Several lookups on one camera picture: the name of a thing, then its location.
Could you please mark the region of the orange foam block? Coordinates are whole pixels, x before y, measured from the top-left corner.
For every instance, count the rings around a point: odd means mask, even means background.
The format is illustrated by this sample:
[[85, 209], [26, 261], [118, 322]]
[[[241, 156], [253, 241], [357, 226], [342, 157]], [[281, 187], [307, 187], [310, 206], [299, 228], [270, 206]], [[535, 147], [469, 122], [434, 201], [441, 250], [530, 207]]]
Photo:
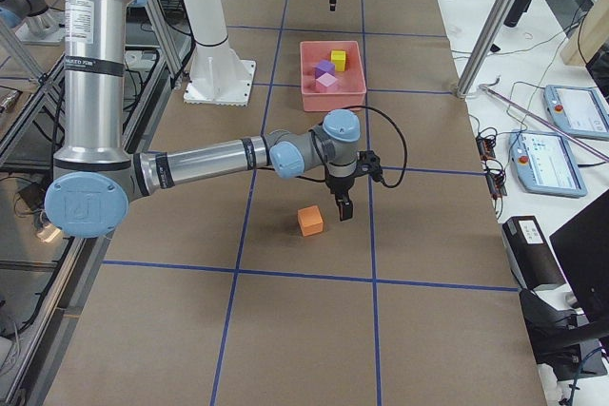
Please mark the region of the orange foam block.
[[303, 237], [316, 235], [324, 231], [324, 220], [318, 205], [299, 209], [297, 220]]

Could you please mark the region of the yellow foam block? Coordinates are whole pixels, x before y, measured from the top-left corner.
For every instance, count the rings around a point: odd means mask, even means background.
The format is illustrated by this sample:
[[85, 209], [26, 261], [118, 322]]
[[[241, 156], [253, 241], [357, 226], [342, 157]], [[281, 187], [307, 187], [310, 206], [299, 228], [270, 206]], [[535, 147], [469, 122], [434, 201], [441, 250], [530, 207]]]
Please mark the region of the yellow foam block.
[[330, 51], [330, 62], [334, 65], [336, 72], [344, 72], [347, 63], [347, 53], [342, 49], [332, 49]]

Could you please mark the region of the purple foam block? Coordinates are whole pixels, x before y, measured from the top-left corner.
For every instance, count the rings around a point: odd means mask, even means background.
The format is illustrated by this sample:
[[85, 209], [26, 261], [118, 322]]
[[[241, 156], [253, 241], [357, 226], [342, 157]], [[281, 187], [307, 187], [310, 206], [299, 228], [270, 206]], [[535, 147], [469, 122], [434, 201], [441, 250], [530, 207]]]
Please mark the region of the purple foam block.
[[331, 61], [323, 59], [318, 61], [314, 66], [314, 78], [318, 79], [325, 74], [334, 76], [335, 71], [335, 65]]

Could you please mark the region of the light pink foam block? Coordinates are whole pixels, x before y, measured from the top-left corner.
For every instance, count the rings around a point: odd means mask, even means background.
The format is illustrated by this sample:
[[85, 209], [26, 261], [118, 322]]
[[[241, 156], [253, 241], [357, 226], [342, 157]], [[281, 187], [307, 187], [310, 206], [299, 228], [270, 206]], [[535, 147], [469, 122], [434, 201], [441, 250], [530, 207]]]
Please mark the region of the light pink foam block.
[[315, 90], [318, 93], [331, 93], [339, 88], [338, 79], [331, 73], [324, 73], [315, 79]]

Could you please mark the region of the pink plastic bin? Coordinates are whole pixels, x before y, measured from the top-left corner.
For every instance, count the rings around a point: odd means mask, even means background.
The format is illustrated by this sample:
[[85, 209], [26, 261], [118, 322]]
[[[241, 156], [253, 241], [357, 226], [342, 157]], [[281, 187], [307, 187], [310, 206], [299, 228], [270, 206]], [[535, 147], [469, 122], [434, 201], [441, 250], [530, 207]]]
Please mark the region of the pink plastic bin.
[[[315, 90], [314, 66], [320, 60], [330, 61], [330, 51], [342, 49], [347, 53], [344, 72], [336, 72], [339, 88], [331, 93]], [[356, 41], [303, 41], [300, 43], [301, 95], [307, 112], [328, 112], [363, 103], [367, 88], [363, 74], [363, 61]]]

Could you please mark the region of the metal grabber stick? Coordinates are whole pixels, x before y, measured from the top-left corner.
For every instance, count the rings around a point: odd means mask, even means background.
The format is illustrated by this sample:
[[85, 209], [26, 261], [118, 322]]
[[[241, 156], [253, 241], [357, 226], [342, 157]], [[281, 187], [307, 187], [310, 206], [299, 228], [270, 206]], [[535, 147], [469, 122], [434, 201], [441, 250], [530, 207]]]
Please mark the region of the metal grabber stick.
[[529, 118], [533, 119], [537, 123], [546, 126], [547, 128], [549, 128], [553, 132], [556, 132], [559, 135], [562, 135], [569, 142], [571, 142], [574, 145], [577, 145], [578, 147], [580, 147], [584, 151], [586, 151], [589, 154], [591, 154], [591, 155], [595, 156], [596, 158], [600, 159], [603, 163], [607, 163], [607, 164], [609, 163], [609, 157], [608, 157], [607, 154], [605, 154], [605, 153], [599, 151], [598, 149], [590, 146], [589, 144], [585, 143], [583, 140], [580, 140], [580, 139], [574, 137], [573, 135], [571, 135], [571, 134], [561, 130], [559, 127], [550, 124], [548, 121], [546, 121], [545, 119], [541, 118], [541, 116], [531, 112], [530, 110], [528, 110], [527, 108], [525, 108], [523, 106], [518, 105], [517, 103], [513, 102], [509, 98], [507, 98], [504, 95], [502, 95], [499, 92], [497, 92], [491, 86], [486, 85], [486, 84], [482, 84], [482, 85], [478, 86], [478, 89], [481, 90], [482, 92], [490, 95], [491, 97], [494, 97], [494, 98], [500, 100], [501, 102], [504, 102], [505, 104], [507, 104], [508, 107], [516, 109], [517, 111], [519, 111], [520, 113], [524, 114], [526, 117], [529, 117]]

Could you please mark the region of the black bottle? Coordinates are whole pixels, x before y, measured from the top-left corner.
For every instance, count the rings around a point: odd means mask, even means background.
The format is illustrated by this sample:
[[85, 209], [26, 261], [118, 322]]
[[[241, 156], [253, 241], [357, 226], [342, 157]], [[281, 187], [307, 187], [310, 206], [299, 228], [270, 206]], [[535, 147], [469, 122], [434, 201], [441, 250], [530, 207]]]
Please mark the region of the black bottle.
[[532, 0], [515, 0], [508, 11], [503, 24], [508, 28], [514, 28], [521, 17], [528, 11]]

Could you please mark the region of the black box device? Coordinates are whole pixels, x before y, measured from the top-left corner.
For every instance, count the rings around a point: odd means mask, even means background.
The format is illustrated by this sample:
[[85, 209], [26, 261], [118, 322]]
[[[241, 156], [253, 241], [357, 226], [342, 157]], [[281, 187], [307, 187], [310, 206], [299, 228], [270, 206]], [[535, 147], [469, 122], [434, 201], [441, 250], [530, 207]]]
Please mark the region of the black box device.
[[511, 217], [501, 229], [510, 267], [522, 288], [555, 290], [566, 283], [534, 216]]

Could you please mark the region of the blue teach pendant near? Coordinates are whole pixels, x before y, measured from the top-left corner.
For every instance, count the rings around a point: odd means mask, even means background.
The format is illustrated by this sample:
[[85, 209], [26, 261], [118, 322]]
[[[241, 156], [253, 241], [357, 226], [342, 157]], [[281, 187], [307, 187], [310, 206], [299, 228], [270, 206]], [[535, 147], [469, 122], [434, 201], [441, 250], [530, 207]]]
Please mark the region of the blue teach pendant near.
[[587, 195], [571, 148], [559, 134], [513, 130], [508, 144], [511, 163], [525, 191], [566, 198]]

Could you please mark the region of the blue teach pendant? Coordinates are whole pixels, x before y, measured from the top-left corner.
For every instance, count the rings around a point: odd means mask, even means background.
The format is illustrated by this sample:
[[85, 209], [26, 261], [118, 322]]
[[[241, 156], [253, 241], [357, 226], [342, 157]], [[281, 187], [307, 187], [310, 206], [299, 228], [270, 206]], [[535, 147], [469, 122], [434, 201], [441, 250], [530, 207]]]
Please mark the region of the blue teach pendant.
[[559, 134], [513, 130], [508, 144], [511, 163], [525, 191], [566, 198], [587, 195], [571, 148]]
[[548, 85], [543, 100], [560, 130], [574, 137], [608, 140], [608, 112], [595, 87]]

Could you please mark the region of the black monitor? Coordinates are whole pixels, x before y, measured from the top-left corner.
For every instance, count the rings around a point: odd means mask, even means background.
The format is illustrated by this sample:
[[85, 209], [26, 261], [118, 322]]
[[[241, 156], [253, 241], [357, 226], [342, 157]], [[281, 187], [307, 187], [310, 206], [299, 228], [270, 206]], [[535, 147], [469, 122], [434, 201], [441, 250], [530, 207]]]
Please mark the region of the black monitor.
[[608, 191], [550, 236], [573, 294], [590, 321], [608, 317]]

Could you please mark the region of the blue teach pendant far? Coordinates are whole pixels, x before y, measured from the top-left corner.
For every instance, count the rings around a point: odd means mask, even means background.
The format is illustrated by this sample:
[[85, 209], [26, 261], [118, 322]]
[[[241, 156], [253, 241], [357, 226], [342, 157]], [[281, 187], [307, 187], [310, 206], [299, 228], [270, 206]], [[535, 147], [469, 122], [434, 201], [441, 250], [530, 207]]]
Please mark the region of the blue teach pendant far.
[[543, 100], [560, 130], [574, 137], [608, 140], [608, 112], [595, 87], [548, 85]]

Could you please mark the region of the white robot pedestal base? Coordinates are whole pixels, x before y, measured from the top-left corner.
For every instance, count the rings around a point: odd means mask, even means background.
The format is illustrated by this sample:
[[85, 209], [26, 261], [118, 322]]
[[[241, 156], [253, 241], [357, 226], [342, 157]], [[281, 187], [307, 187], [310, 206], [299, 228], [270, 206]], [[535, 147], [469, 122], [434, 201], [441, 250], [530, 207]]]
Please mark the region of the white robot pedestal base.
[[229, 43], [221, 0], [184, 0], [195, 42], [185, 101], [246, 106], [256, 63], [242, 60]]

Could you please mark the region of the aluminium frame post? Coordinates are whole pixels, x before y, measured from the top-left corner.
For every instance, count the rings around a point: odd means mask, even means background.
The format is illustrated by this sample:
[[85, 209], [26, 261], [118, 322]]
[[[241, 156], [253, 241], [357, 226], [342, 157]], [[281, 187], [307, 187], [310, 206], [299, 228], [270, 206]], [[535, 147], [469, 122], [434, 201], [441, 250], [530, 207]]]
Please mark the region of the aluminium frame post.
[[486, 55], [514, 1], [495, 0], [455, 88], [455, 94], [458, 98], [464, 99], [475, 82]]

